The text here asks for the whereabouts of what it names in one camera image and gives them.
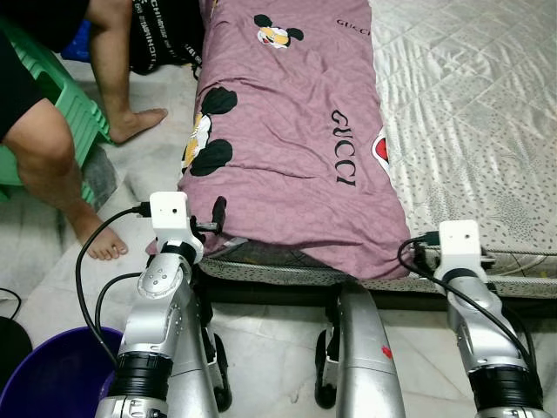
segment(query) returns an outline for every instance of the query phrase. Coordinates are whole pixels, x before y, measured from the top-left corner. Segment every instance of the bare foot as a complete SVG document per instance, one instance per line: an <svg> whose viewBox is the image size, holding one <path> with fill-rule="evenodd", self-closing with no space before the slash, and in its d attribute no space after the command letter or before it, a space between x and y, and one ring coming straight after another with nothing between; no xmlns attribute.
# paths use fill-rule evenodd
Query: bare foot
<svg viewBox="0 0 557 418"><path fill-rule="evenodd" d="M166 109L150 109L138 113L129 113L117 121L111 120L111 131L109 132L112 140L116 144L122 144L128 139L136 136L166 118Z"/></svg>
<svg viewBox="0 0 557 418"><path fill-rule="evenodd" d="M83 211L74 219L69 219L77 239L83 245L102 224L92 209ZM91 243L87 253L93 259L112 260L128 253L127 245L110 228L104 229Z"/></svg>

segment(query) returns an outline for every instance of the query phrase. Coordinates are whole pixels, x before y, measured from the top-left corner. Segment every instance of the white bedsheet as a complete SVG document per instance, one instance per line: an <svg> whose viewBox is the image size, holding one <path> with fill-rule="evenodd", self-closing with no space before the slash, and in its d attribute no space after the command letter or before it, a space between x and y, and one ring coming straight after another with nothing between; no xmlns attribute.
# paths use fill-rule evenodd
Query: white bedsheet
<svg viewBox="0 0 557 418"><path fill-rule="evenodd" d="M557 2L370 3L391 181L412 235L473 218L487 249L530 254L503 261L507 272L555 255ZM557 276L545 261L528 274Z"/></svg>

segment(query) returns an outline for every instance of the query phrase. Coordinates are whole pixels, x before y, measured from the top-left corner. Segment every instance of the blue object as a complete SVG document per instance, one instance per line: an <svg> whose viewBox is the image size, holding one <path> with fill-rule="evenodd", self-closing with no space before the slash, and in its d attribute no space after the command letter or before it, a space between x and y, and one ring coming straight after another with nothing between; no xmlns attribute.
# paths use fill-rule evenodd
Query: blue object
<svg viewBox="0 0 557 418"><path fill-rule="evenodd" d="M63 59L71 59L73 61L81 61L89 63L91 57L89 55L89 29L91 22L84 20L77 31L76 37L73 38L68 46L66 46L60 55Z"/></svg>
<svg viewBox="0 0 557 418"><path fill-rule="evenodd" d="M108 347L122 334L103 328ZM19 365L0 396L1 417L93 418L114 367L87 327L47 340Z"/></svg>

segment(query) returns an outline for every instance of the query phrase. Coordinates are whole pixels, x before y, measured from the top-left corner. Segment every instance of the cartoon character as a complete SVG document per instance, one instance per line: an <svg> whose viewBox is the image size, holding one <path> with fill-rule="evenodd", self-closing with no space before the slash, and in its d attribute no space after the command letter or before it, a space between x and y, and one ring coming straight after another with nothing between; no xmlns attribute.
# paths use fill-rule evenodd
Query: cartoon character
<svg viewBox="0 0 557 418"><path fill-rule="evenodd" d="M385 129L382 128L377 138L373 141L372 155L379 161L383 170L389 173L389 157L386 153Z"/></svg>
<svg viewBox="0 0 557 418"><path fill-rule="evenodd" d="M287 30L279 27L272 27L272 21L266 15L257 15L253 22L259 27L258 39L263 45L271 45L275 48L288 48L292 38L301 41L304 39L304 32L296 28Z"/></svg>
<svg viewBox="0 0 557 418"><path fill-rule="evenodd" d="M201 112L195 117L193 133L182 157L182 172L190 167L192 176L206 176L232 159L232 146L224 139L209 142L211 115L223 115L238 103L236 92L224 87L210 89L201 104Z"/></svg>

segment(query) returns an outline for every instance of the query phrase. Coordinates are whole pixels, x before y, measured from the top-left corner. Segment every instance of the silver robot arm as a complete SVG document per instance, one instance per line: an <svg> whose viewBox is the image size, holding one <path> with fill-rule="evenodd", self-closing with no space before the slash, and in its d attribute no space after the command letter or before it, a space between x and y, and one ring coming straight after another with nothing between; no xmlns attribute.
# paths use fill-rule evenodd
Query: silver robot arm
<svg viewBox="0 0 557 418"><path fill-rule="evenodd" d="M480 264L476 222L442 222L440 246L441 264L435 277L470 297L514 334L501 312L501 300L487 287L486 272ZM542 409L536 371L531 370L508 336L461 298L450 292L446 297L449 325L457 335L462 363L474 393L476 418L552 418Z"/></svg>
<svg viewBox="0 0 557 418"><path fill-rule="evenodd" d="M95 416L216 418L190 288L191 266L202 259L203 244L191 230L184 193L153 193L150 203L159 254L139 277L140 298L126 322L117 371Z"/></svg>

